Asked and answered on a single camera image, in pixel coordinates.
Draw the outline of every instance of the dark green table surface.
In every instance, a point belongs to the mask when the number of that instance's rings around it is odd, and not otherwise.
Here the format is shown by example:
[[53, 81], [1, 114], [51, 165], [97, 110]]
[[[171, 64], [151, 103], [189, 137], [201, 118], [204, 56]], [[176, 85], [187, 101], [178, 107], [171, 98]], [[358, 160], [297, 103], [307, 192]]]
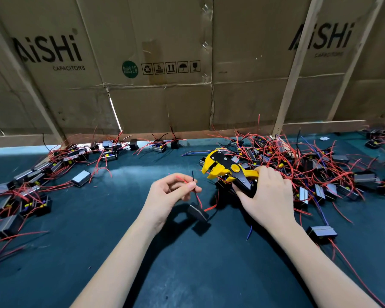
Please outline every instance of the dark green table surface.
[[[383, 154], [364, 149], [364, 140], [356, 133], [328, 136], [329, 141], [318, 140], [317, 144], [327, 147], [336, 139], [340, 154]], [[50, 193], [52, 213], [29, 219], [23, 229], [50, 233], [17, 238], [9, 250], [23, 244], [28, 247], [0, 264], [0, 307], [68, 307], [137, 217], [151, 183], [168, 173], [190, 174], [193, 170], [203, 188], [203, 205], [212, 205], [216, 189], [200, 173], [202, 156], [180, 155], [212, 149], [215, 142], [193, 140], [188, 143], [192, 146], [164, 154], [146, 151], [136, 156], [125, 151], [109, 163], [113, 178], [100, 172], [82, 188]], [[34, 165], [38, 157], [0, 157], [0, 183]], [[379, 176], [385, 176], [385, 168], [380, 163], [375, 166]], [[89, 167], [76, 165], [57, 183]], [[385, 197], [369, 193], [365, 197], [366, 201], [337, 202], [354, 225], [329, 202], [323, 211], [338, 233], [336, 243], [341, 251], [385, 303]], [[314, 306], [296, 270], [263, 229], [255, 227], [246, 241], [250, 225], [255, 223], [238, 203], [222, 199], [219, 210], [210, 211], [215, 216], [208, 227], [185, 211], [185, 204], [176, 206], [154, 239], [125, 307]], [[303, 227], [323, 225], [316, 209], [309, 211], [313, 217], [303, 217]], [[332, 255], [329, 246], [323, 249]], [[335, 263], [357, 281], [341, 258]]]

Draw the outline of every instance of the forearm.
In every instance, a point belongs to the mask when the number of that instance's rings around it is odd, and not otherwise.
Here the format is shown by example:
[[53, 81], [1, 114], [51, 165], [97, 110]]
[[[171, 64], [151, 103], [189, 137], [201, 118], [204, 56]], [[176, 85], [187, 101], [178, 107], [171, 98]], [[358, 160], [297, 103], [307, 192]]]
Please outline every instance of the forearm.
[[379, 307], [298, 224], [270, 233], [291, 259], [320, 308]]
[[154, 234], [137, 218], [72, 307], [121, 308]]

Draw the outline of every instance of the green circular label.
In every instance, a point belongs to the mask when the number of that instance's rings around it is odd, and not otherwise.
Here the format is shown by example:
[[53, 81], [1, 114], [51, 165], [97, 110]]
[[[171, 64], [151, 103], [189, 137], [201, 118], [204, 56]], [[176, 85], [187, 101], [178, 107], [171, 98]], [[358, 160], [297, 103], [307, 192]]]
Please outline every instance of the green circular label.
[[124, 75], [130, 79], [134, 79], [138, 75], [137, 65], [130, 60], [123, 62], [122, 70]]

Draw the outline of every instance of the right hand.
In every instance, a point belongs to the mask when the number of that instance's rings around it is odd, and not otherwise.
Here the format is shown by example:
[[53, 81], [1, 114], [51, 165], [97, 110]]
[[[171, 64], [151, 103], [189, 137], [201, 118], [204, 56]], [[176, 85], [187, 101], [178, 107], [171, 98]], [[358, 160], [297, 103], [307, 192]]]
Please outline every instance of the right hand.
[[296, 224], [293, 213], [292, 184], [272, 167], [257, 167], [257, 192], [251, 199], [234, 183], [232, 188], [244, 209], [269, 232], [284, 230]]

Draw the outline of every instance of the fragile symbol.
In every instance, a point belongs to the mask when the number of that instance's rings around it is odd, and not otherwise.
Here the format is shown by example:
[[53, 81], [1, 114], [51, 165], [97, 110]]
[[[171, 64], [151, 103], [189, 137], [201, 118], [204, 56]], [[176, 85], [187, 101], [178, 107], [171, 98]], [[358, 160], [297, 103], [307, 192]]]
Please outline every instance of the fragile symbol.
[[178, 61], [178, 73], [188, 72], [188, 61]]
[[138, 67], [135, 63], [130, 60], [126, 60], [123, 62], [123, 66], [121, 67], [124, 75], [129, 77], [130, 79], [134, 79], [138, 75]]
[[171, 61], [169, 63], [165, 63], [165, 71], [167, 73], [177, 73], [177, 68], [175, 65], [175, 61]]
[[190, 61], [190, 72], [200, 72], [200, 61], [199, 60], [193, 60]]
[[153, 73], [153, 65], [150, 64], [141, 64], [143, 75], [152, 75]]
[[154, 63], [154, 73], [164, 74], [164, 63]]

